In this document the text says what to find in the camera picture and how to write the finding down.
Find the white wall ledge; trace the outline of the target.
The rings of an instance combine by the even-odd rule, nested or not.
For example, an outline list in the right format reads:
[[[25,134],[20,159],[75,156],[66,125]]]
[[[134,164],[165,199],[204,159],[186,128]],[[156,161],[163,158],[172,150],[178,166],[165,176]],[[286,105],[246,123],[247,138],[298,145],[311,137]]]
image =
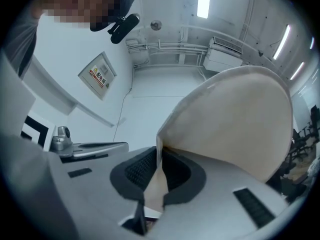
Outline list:
[[[101,122],[103,125],[113,128],[115,125],[91,109],[84,106],[77,99],[72,97],[67,91],[65,91],[46,71],[41,65],[39,60],[33,56],[31,59],[30,68],[28,70],[31,73],[33,80],[31,81],[31,89],[49,105],[56,108],[58,111],[65,115],[69,115],[75,107],[79,107],[86,114]]]

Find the white air conditioner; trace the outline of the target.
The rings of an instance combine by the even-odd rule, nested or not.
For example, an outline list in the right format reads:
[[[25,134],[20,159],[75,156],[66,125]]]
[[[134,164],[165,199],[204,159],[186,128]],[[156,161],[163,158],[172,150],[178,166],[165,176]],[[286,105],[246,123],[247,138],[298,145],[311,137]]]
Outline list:
[[[208,46],[203,66],[208,71],[222,72],[243,64],[243,50],[240,46],[214,36]]]

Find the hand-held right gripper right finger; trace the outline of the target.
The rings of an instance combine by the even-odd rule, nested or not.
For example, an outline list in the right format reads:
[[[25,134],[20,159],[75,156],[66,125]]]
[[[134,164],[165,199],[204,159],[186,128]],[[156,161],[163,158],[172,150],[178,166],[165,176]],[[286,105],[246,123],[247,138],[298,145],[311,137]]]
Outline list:
[[[287,202],[231,163],[165,148],[168,184],[152,240],[270,240],[284,226]]]

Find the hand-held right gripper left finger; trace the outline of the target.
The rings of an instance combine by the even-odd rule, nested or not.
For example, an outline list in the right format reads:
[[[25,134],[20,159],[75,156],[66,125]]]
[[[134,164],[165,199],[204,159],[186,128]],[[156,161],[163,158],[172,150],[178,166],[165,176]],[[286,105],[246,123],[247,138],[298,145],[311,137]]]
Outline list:
[[[144,190],[156,157],[154,147],[70,163],[50,153],[54,240],[148,240]]]

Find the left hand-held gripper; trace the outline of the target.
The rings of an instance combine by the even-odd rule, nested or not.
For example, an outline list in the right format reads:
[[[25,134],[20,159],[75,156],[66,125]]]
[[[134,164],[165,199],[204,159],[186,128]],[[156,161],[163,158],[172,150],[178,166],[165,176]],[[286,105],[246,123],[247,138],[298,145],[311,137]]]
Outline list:
[[[63,163],[95,160],[127,153],[127,142],[89,142],[73,144],[67,126],[55,126],[50,121],[30,111],[20,136],[39,145],[46,152],[60,156]]]

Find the white ceiling pipes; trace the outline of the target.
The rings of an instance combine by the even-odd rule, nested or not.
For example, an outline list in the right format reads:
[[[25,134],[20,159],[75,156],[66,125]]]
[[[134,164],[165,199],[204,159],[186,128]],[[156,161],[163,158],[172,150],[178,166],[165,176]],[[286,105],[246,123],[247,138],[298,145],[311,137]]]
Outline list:
[[[162,42],[160,38],[151,43],[127,39],[125,44],[132,56],[133,67],[138,69],[146,65],[155,65],[154,58],[158,56],[164,56],[165,60],[174,56],[177,64],[183,65],[186,56],[201,57],[206,54],[206,46],[188,43],[188,30],[185,27],[180,30],[180,35],[177,42]]]

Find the white wall electrical box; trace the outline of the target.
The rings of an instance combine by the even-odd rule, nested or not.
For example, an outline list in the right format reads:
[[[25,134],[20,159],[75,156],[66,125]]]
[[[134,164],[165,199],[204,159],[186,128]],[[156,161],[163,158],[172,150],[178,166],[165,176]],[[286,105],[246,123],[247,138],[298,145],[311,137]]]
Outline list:
[[[103,100],[117,74],[103,51],[82,69],[78,77],[93,94]]]

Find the person's grey shirt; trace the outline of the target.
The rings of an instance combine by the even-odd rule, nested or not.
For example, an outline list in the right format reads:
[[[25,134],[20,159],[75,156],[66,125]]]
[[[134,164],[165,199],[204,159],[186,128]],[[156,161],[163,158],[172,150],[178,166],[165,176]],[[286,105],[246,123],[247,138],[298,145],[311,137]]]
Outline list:
[[[21,79],[24,78],[34,54],[38,24],[39,19],[33,16],[28,7],[16,18],[4,40],[4,53]]]

